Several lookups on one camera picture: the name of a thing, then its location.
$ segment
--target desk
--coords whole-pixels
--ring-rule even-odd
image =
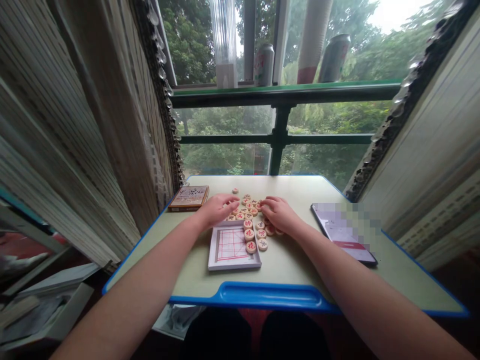
[[[312,203],[349,201],[322,176],[191,176],[191,186],[209,185],[210,196],[231,193],[252,199],[285,198],[308,224],[319,228]],[[137,261],[192,212],[163,212],[103,288],[107,292]],[[355,220],[354,212],[347,213]],[[390,285],[430,315],[468,316],[467,309],[383,232],[364,235],[378,260],[373,269]],[[322,279],[302,249],[289,236],[269,240],[260,269],[208,271],[212,230],[202,233],[180,272],[171,303],[259,309],[340,312]]]

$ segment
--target green foliage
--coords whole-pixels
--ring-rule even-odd
[[[348,33],[350,53],[342,81],[400,79],[408,73],[408,62],[425,50],[436,19],[448,6],[434,0],[422,6],[399,31],[383,34],[368,22],[378,1],[334,0],[326,39]],[[237,31],[243,44],[243,0],[235,0],[240,14]],[[214,48],[207,0],[161,1],[170,53],[180,84],[215,80]],[[291,0],[282,85],[296,84],[298,56],[307,8],[306,0]],[[273,42],[276,0],[257,0],[255,47]],[[237,62],[239,79],[243,55]],[[387,116],[389,101],[343,102],[298,105],[288,118],[290,134],[375,133]],[[181,135],[266,134],[272,130],[275,110],[269,106],[181,109],[177,111]],[[343,189],[362,160],[367,145],[289,145],[283,150],[281,174],[324,175]],[[182,145],[187,175],[266,174],[268,144]]]
[[[162,0],[159,6],[177,83],[210,83],[215,63],[208,0]]]

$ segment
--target sky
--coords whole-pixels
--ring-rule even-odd
[[[400,26],[415,14],[421,6],[431,2],[432,0],[379,0],[378,7],[375,13],[370,16],[368,22],[380,28],[382,33],[389,34],[392,30],[400,30]],[[240,22],[240,14],[238,11],[235,12],[235,22]],[[237,34],[237,56],[240,56],[243,51],[244,47],[240,45],[240,38]]]

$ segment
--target curtain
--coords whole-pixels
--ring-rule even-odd
[[[181,184],[134,19],[127,1],[0,2],[0,183],[101,266]]]
[[[437,30],[448,42],[449,32],[459,31],[455,21],[448,23],[455,14],[461,11],[439,23],[446,26],[444,31]],[[469,21],[464,19],[445,60],[410,105],[388,150],[375,157],[380,144],[370,152],[362,171],[353,176],[356,185],[347,190],[351,196],[357,194],[367,209],[380,213],[382,228],[429,271],[480,244],[480,8],[467,15]],[[432,51],[439,51],[441,45],[437,43]],[[419,66],[427,65],[425,60]],[[420,71],[415,77],[422,82],[428,73]],[[414,93],[408,86],[402,89],[406,111]],[[378,141],[390,141],[384,132],[391,135],[388,130],[398,125],[392,114],[375,136]],[[364,173],[363,180],[369,180],[362,183],[369,160],[377,163],[376,170]]]

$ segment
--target soda can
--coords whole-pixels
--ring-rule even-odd
[[[349,34],[339,34],[330,39],[321,61],[319,83],[336,83],[340,80],[349,47]]]
[[[272,44],[263,44],[255,56],[253,80],[255,86],[272,86],[275,52]]]

